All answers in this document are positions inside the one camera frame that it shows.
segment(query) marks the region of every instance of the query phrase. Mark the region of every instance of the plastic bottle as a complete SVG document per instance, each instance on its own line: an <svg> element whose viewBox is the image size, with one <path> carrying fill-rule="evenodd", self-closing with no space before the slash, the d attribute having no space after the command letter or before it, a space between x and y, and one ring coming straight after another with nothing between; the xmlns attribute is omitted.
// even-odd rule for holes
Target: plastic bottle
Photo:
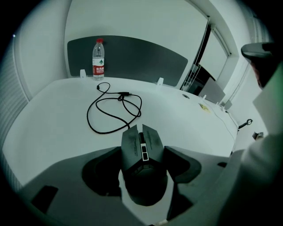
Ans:
<svg viewBox="0 0 283 226"><path fill-rule="evenodd" d="M104 47L102 43L103 39L98 38L92 51L92 72L96 81L101 81L104 78Z"/></svg>

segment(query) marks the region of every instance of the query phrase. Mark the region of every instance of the desk surface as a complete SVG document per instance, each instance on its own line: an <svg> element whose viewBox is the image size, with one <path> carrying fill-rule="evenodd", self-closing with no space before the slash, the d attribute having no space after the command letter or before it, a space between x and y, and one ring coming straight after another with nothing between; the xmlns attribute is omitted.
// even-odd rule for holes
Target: desk surface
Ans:
<svg viewBox="0 0 283 226"><path fill-rule="evenodd" d="M176 146L201 153L229 156L237 135L237 127L228 114L215 104L174 88L136 80L105 78L109 92L128 91L142 98L142 116L131 126L142 124L156 129L164 146ZM52 164L92 151L121 145L126 128L107 135L94 133L88 126L86 112L101 93L95 82L87 79L63 79L48 85L23 109L12 125L3 152L15 176L25 185ZM107 84L101 85L106 90ZM106 94L104 97L118 97ZM126 99L139 105L137 97ZM199 103L206 105L204 111ZM130 121L121 102L106 100L101 109ZM128 106L133 112L136 108ZM110 131L124 125L120 120L99 112L94 106L89 114L93 127Z"/></svg>

